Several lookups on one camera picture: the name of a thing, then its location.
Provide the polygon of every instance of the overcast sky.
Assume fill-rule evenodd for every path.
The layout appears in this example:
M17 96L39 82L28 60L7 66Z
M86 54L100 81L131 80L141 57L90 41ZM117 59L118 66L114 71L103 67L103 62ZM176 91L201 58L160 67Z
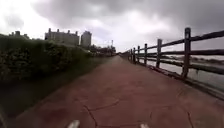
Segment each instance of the overcast sky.
M114 40L118 51L144 43L166 43L183 37L224 30L223 0L0 0L0 33L20 30L31 38L44 38L48 28L93 33L93 43ZM224 48L223 40L193 47Z

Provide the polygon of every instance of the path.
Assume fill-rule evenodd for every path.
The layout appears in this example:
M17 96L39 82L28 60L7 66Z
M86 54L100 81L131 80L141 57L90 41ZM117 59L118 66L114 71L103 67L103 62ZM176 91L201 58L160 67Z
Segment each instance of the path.
M114 57L16 119L17 128L223 128L224 102Z

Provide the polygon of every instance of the walkway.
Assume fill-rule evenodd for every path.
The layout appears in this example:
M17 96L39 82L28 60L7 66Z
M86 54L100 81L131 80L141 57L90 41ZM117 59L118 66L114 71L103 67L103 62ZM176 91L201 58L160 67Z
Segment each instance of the walkway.
M114 57L21 114L17 128L224 128L224 102Z

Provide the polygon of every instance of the grass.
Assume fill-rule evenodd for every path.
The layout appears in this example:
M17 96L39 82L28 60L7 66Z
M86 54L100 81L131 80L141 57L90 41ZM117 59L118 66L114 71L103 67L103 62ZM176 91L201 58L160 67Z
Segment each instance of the grass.
M9 118L14 118L35 105L56 89L72 82L75 78L91 71L105 59L91 58L68 70L38 80L23 82L12 88L0 90L0 104Z

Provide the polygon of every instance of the hedge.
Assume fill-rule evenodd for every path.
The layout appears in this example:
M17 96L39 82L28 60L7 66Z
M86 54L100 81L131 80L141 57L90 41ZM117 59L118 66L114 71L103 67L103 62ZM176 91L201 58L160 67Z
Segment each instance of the hedge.
M44 40L0 36L0 81L46 76L86 58L87 55L79 48Z

